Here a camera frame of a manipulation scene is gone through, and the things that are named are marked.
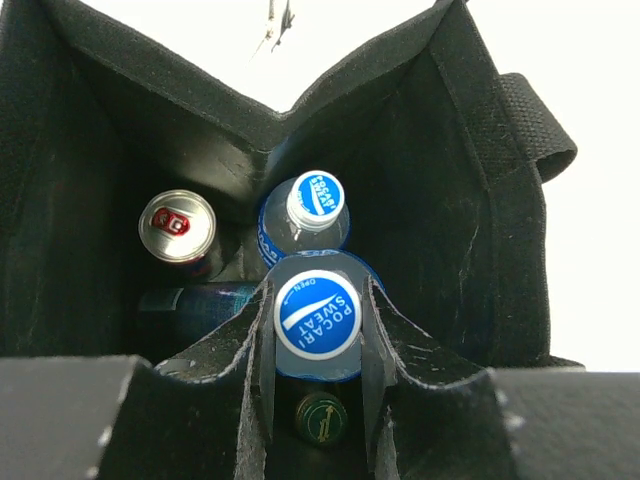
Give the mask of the green glass bottle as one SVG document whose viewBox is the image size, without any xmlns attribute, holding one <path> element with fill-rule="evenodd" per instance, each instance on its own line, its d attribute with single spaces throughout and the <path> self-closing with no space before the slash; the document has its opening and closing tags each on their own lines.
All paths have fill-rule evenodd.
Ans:
<svg viewBox="0 0 640 480">
<path fill-rule="evenodd" d="M 317 391 L 298 402 L 294 424 L 301 438 L 311 445 L 329 447 L 343 438 L 349 417 L 338 397 L 329 392 Z"/>
</svg>

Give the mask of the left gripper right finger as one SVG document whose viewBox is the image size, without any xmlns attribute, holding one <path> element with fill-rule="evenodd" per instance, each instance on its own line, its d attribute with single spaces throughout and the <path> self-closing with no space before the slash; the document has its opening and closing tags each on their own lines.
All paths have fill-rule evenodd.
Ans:
<svg viewBox="0 0 640 480">
<path fill-rule="evenodd" d="M 515 479 L 512 443 L 489 370 L 363 285 L 362 403 L 377 479 Z"/>
</svg>

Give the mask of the black canvas bag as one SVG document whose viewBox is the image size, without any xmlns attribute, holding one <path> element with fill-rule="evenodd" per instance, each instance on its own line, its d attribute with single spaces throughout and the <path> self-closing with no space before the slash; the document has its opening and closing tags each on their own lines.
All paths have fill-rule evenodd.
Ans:
<svg viewBox="0 0 640 480">
<path fill-rule="evenodd" d="M 137 218 L 192 188 L 229 228 L 321 168 L 348 249 L 396 307 L 483 366 L 550 353 L 544 182 L 577 149 L 462 1 L 439 1 L 315 75 L 278 114 L 82 1 L 1 5 L 1 352 L 133 351 L 137 292 L 161 280 Z"/>
</svg>

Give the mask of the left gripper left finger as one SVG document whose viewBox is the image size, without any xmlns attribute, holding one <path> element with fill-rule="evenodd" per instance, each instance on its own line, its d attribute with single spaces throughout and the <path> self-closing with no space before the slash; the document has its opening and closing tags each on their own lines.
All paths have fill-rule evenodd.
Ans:
<svg viewBox="0 0 640 480">
<path fill-rule="evenodd" d="M 100 438 L 102 479 L 262 479 L 273 437 L 274 287 L 263 281 L 231 320 L 121 383 Z"/>
</svg>

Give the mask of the energy drink can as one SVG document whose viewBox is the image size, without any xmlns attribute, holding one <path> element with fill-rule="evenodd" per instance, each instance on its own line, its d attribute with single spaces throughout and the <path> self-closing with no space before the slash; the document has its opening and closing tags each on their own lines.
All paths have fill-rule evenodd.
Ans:
<svg viewBox="0 0 640 480">
<path fill-rule="evenodd" d="M 192 277 L 217 276 L 240 247 L 211 204 L 186 189 L 166 190 L 149 200 L 139 216 L 138 234 L 153 257 Z"/>
</svg>

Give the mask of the plastic water bottle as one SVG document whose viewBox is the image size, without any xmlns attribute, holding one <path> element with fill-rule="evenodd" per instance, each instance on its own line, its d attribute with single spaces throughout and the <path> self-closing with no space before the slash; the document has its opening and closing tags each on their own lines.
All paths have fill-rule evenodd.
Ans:
<svg viewBox="0 0 640 480">
<path fill-rule="evenodd" d="M 257 221 L 257 251 L 270 269 L 306 250 L 342 249 L 351 218 L 341 182 L 323 170 L 284 181 L 267 196 Z"/>
<path fill-rule="evenodd" d="M 328 383 L 360 375 L 363 296 L 370 278 L 379 276 L 364 260 L 335 249 L 298 252 L 269 271 L 278 374 Z"/>
</svg>

